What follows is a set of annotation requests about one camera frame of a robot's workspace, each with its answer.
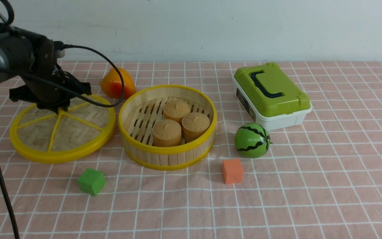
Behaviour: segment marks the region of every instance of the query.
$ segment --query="white plastic container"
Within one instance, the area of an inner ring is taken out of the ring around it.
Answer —
[[[235,96],[240,101],[241,105],[244,107],[246,112],[250,115],[250,118],[253,122],[260,124],[267,131],[272,131],[276,129],[291,127],[303,123],[304,118],[307,113],[311,112],[313,109],[312,103],[310,108],[303,111],[294,112],[286,115],[277,115],[273,117],[264,117],[257,110],[252,101],[248,98],[247,94],[243,91],[241,86],[232,77],[232,80],[235,85]]]

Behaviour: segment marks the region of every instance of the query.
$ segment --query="orange cube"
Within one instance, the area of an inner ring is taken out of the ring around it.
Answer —
[[[222,161],[222,176],[225,184],[241,183],[244,169],[239,159],[226,159]]]

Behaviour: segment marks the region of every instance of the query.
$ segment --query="white wall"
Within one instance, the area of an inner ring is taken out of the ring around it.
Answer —
[[[116,61],[382,60],[382,0],[11,3],[15,26]],[[66,59],[101,58],[68,50]]]

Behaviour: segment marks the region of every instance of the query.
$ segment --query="yellow rim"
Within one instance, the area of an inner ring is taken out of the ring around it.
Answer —
[[[101,103],[109,104],[109,102],[107,100],[105,100],[104,98],[102,98],[98,95],[91,95],[91,98],[93,98],[94,100],[99,101]],[[89,105],[89,103],[84,101],[84,103],[82,103],[78,106],[74,106],[74,107],[70,108],[70,110],[77,109],[79,107],[83,107],[86,105]],[[29,121],[25,124],[19,125],[19,123],[20,123],[21,119],[24,117],[24,115],[28,111],[32,110],[35,107],[36,107],[36,105],[33,104],[33,105],[27,107],[25,110],[23,110],[18,116],[15,117],[14,121],[12,122],[12,124],[10,126],[10,139],[12,141],[12,144],[13,144],[15,150],[21,156],[23,156],[26,159],[29,159],[31,161],[34,161],[34,162],[56,164],[56,163],[64,163],[64,162],[69,162],[69,161],[73,161],[73,160],[82,158],[84,156],[87,156],[87,155],[97,151],[105,143],[107,143],[107,141],[110,140],[110,138],[113,135],[114,130],[115,130],[116,112],[115,112],[114,108],[107,108],[107,110],[109,112],[109,120],[108,120],[108,124],[105,128],[98,128],[97,126],[89,123],[88,121],[84,121],[84,120],[75,118],[72,115],[69,115],[68,112],[64,112],[62,110],[59,110],[58,115],[52,114],[52,115],[44,116],[44,117]],[[48,119],[51,117],[58,117],[57,121],[54,125],[53,133],[52,133],[52,136],[50,139],[50,145],[48,147],[49,149],[51,149],[51,146],[53,144],[53,139],[55,136],[55,132],[56,132],[56,129],[58,127],[58,124],[59,124],[59,121],[60,121],[60,118],[62,115],[74,118],[78,121],[81,121],[83,124],[87,124],[91,127],[96,127],[97,129],[99,129],[101,131],[101,133],[100,133],[100,135],[98,135],[96,138],[94,138],[90,142],[88,142],[88,143],[86,143],[86,144],[84,144],[78,148],[71,149],[68,151],[59,151],[59,152],[52,152],[50,150],[48,150],[47,152],[37,151],[37,150],[34,150],[32,148],[27,147],[26,145],[24,145],[19,140],[18,135],[17,135],[17,129],[18,128],[24,127],[28,124],[33,124],[37,121],[45,120],[45,119]]]
[[[187,144],[184,144],[184,145],[179,145],[179,146],[175,146],[175,147],[155,147],[155,146],[151,146],[151,145],[146,145],[146,144],[143,144],[141,142],[138,142],[136,141],[135,139],[133,139],[125,130],[125,128],[123,127],[123,124],[121,123],[121,116],[123,115],[123,111],[125,109],[125,106],[130,102],[132,101],[135,97],[138,97],[139,95],[149,91],[149,90],[152,90],[152,89],[155,89],[155,88],[167,88],[167,87],[173,87],[173,88],[185,88],[187,90],[190,90],[190,91],[194,91],[194,92],[197,92],[198,94],[200,94],[201,96],[203,96],[209,103],[210,103],[210,106],[212,107],[213,109],[213,120],[212,120],[212,123],[210,124],[209,128],[206,130],[206,132],[200,136],[199,138],[197,138],[196,140],[193,140],[192,142],[189,142]],[[152,86],[152,87],[149,87],[147,89],[144,89],[142,91],[139,91],[137,92],[136,94],[133,94],[131,97],[129,97],[128,100],[125,101],[125,103],[123,104],[122,108],[120,109],[120,113],[119,113],[119,117],[118,117],[118,123],[119,123],[119,128],[120,128],[120,133],[121,135],[123,136],[124,139],[126,139],[126,141],[131,144],[133,147],[135,148],[138,148],[142,151],[146,151],[146,152],[150,152],[150,153],[156,153],[156,154],[175,154],[175,153],[182,153],[182,152],[185,152],[185,151],[188,151],[190,149],[193,149],[193,148],[196,148],[197,146],[199,146],[200,144],[202,144],[204,141],[206,141],[207,139],[209,139],[209,137],[211,136],[211,134],[215,131],[216,129],[216,123],[217,123],[217,112],[216,112],[216,109],[215,109],[215,106],[213,104],[213,102],[209,99],[209,97],[207,97],[205,94],[203,94],[202,92],[200,91],[197,91],[196,89],[194,88],[191,88],[191,87],[188,87],[188,86],[179,86],[179,85],[162,85],[162,86]]]
[[[186,163],[183,163],[183,164],[179,164],[179,165],[172,165],[172,166],[160,166],[160,165],[154,165],[154,164],[150,164],[150,163],[146,163],[144,161],[141,161],[139,160],[138,158],[136,158],[135,156],[133,156],[129,150],[127,148],[124,148],[125,152],[129,155],[129,157],[135,161],[136,163],[138,163],[139,165],[141,166],[144,166],[146,168],[150,168],[150,169],[154,169],[154,170],[160,170],[160,171],[173,171],[173,170],[179,170],[179,169],[184,169],[184,168],[187,168],[189,166],[192,166],[198,162],[200,162],[202,159],[204,159],[204,157],[207,156],[207,154],[210,152],[210,150],[212,149],[213,147],[213,144],[214,144],[214,140],[211,142],[209,148],[201,155],[199,156],[198,158],[196,159],[193,159],[192,161],[189,161],[189,162],[186,162]]]

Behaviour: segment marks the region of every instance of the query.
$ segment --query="storage box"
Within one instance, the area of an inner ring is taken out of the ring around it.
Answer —
[[[268,131],[302,124],[313,109],[309,96],[274,62],[241,67],[232,80],[252,121]]]

